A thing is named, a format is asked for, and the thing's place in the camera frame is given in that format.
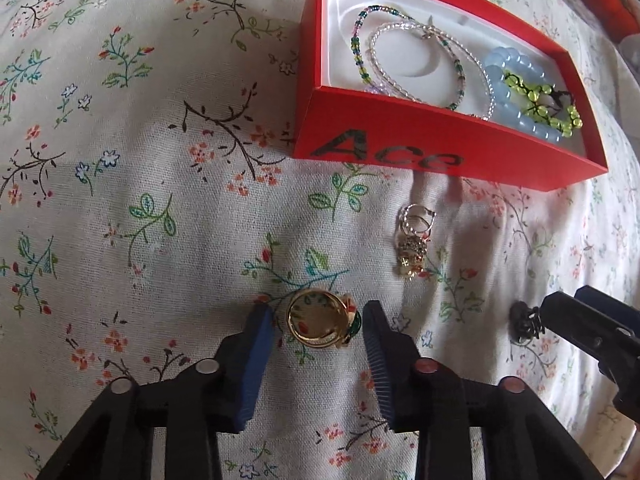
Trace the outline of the black hair claw clip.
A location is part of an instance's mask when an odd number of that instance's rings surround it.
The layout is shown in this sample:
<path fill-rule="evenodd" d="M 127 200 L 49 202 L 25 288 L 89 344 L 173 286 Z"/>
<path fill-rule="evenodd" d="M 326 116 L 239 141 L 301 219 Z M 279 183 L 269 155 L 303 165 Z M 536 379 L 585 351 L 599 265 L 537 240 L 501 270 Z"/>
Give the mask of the black hair claw clip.
<path fill-rule="evenodd" d="M 509 311 L 509 335 L 514 344 L 527 344 L 538 339 L 546 330 L 538 307 L 515 301 Z"/>

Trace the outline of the floral bed sheet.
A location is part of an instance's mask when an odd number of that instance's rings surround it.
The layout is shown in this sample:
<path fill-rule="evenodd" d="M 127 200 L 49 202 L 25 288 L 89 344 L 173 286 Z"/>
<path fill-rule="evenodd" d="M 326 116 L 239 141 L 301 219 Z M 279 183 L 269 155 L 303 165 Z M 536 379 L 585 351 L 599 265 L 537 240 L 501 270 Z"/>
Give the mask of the floral bed sheet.
<path fill-rule="evenodd" d="M 1 0 L 1 474 L 33 479 L 112 379 L 178 375 L 256 300 L 381 300 L 461 375 L 523 378 L 609 476 L 634 424 L 512 302 L 639 299 L 639 89 L 582 0 L 488 0 L 573 58 L 610 169 L 550 193 L 290 155 L 304 0 Z M 424 271 L 398 217 L 436 212 Z"/>

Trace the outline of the gold silver earring cluster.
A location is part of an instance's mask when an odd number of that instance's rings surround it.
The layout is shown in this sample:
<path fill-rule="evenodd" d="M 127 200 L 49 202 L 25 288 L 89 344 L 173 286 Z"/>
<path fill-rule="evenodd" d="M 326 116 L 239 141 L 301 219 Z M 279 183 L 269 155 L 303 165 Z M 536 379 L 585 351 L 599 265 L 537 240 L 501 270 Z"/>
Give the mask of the gold silver earring cluster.
<path fill-rule="evenodd" d="M 397 270 L 405 280 L 412 280 L 424 271 L 435 218 L 434 210 L 420 204 L 401 209 L 396 240 Z"/>

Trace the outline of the red Ace box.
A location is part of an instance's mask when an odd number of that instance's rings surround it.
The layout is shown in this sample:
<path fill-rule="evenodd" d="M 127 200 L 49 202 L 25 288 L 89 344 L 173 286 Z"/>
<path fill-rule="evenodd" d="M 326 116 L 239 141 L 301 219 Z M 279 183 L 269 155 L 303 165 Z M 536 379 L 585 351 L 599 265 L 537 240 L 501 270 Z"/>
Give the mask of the red Ace box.
<path fill-rule="evenodd" d="M 570 54 L 487 0 L 306 0 L 297 158 L 552 191 L 608 169 Z"/>

